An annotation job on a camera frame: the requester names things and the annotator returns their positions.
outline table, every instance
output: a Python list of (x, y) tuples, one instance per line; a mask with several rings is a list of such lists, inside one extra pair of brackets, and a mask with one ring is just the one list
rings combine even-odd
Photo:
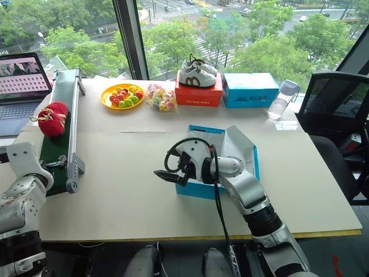
[[(159, 113), (146, 103), (124, 112), (104, 107), (99, 95), (119, 80), (85, 79), (78, 109), (77, 152), (86, 163), (80, 191), (47, 198), (40, 213), (43, 241), (153, 241), (222, 239), (214, 201), (181, 196), (174, 184), (157, 178), (169, 147), (189, 124), (215, 128), (236, 125), (257, 146), (261, 183), (280, 218), (295, 237), (360, 234), (362, 227), (309, 136), (298, 129), (277, 131), (264, 108), (180, 106)], [(144, 89), (148, 81), (132, 81)], [(172, 82), (163, 82), (173, 87)], [(296, 120), (287, 110), (281, 120)], [(25, 128), (17, 141), (42, 134)], [(0, 190), (14, 181), (0, 165)], [(227, 194), (221, 196), (231, 238), (250, 238)]]

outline plastic bag of candy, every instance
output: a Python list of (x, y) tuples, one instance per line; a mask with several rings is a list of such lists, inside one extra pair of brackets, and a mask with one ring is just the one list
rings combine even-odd
[(158, 84), (149, 85), (146, 101), (157, 111), (174, 111), (177, 106), (174, 91), (167, 91)]

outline cable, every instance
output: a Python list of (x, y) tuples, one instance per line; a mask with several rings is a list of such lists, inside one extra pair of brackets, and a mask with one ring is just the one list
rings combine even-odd
[(78, 245), (80, 246), (80, 247), (83, 247), (83, 248), (94, 248), (94, 247), (98, 247), (98, 246), (100, 246), (100, 245), (103, 245), (105, 242), (102, 242), (102, 243), (100, 243), (100, 244), (96, 244), (96, 245), (83, 245), (82, 243), (78, 243)]
[[(160, 250), (159, 250), (159, 241), (157, 241), (157, 242), (156, 242), (156, 249), (157, 249), (158, 251), (160, 251)], [(167, 272), (165, 271), (165, 268), (164, 268), (164, 266), (163, 266), (163, 261), (161, 261), (161, 268), (162, 268), (162, 269), (163, 269), (163, 271), (164, 271), (165, 277), (168, 277), (168, 274), (167, 274)]]
[(219, 187), (218, 187), (218, 183), (219, 183), (218, 154), (217, 154), (217, 150), (215, 148), (215, 145), (212, 144), (211, 147), (213, 148), (213, 156), (214, 156), (214, 160), (215, 160), (215, 173), (214, 173), (214, 175), (215, 175), (215, 181), (214, 181), (215, 204), (217, 206), (219, 218), (220, 218), (221, 224), (223, 226), (225, 241), (227, 243), (227, 246), (231, 247), (231, 240), (229, 239), (228, 231), (227, 231), (227, 228), (226, 228), (225, 222), (224, 222), (223, 210), (222, 210), (222, 207), (221, 207)]
[(176, 173), (176, 172), (178, 172), (178, 171), (180, 170), (180, 168), (179, 168), (179, 167), (177, 167), (177, 169), (171, 169), (171, 168), (169, 168), (169, 166), (168, 166), (168, 159), (169, 159), (169, 157), (170, 157), (171, 155), (175, 155), (175, 153), (176, 153), (176, 148), (177, 148), (179, 145), (181, 145), (182, 143), (185, 143), (186, 141), (190, 141), (190, 140), (197, 140), (197, 141), (201, 141), (201, 142), (202, 142), (202, 143), (204, 143), (207, 147), (209, 147), (209, 148), (210, 148), (210, 144), (209, 144), (206, 140), (204, 140), (204, 139), (202, 139), (202, 138), (199, 138), (199, 137), (188, 137), (188, 138), (184, 138), (183, 140), (178, 141), (176, 144), (174, 144), (174, 145), (171, 147), (171, 149), (169, 149), (169, 150), (168, 150), (168, 152), (167, 152), (167, 154), (166, 154), (166, 156), (165, 156), (165, 159), (164, 159), (164, 167), (165, 167), (165, 169), (166, 169), (168, 172), (170, 172), (170, 173)]

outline bottle cap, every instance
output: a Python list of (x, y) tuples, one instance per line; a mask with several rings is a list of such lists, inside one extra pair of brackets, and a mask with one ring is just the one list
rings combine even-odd
[(294, 95), (298, 90), (300, 90), (300, 86), (299, 84), (292, 82), (290, 80), (285, 80), (281, 87), (280, 87), (280, 92), (283, 93), (284, 95), (287, 96), (292, 96)]

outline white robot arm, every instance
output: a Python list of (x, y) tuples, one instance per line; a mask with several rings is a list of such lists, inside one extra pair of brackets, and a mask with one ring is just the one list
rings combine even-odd
[[(167, 171), (157, 170), (154, 173), (183, 186), (189, 178), (205, 184), (219, 181), (247, 222), (272, 276), (316, 276), (310, 272), (305, 254), (274, 211), (263, 187), (244, 168), (243, 162), (236, 157), (216, 157), (212, 145), (192, 134), (189, 136), (168, 151), (164, 161)], [(170, 155), (179, 157), (177, 169), (168, 167)], [(184, 173), (183, 177), (175, 174), (180, 170)]]
[(0, 198), (0, 276), (50, 276), (43, 269), (46, 255), (41, 249), (39, 212), (54, 178), (38, 161), (31, 143), (0, 148), (3, 162), (10, 163), (17, 179)]

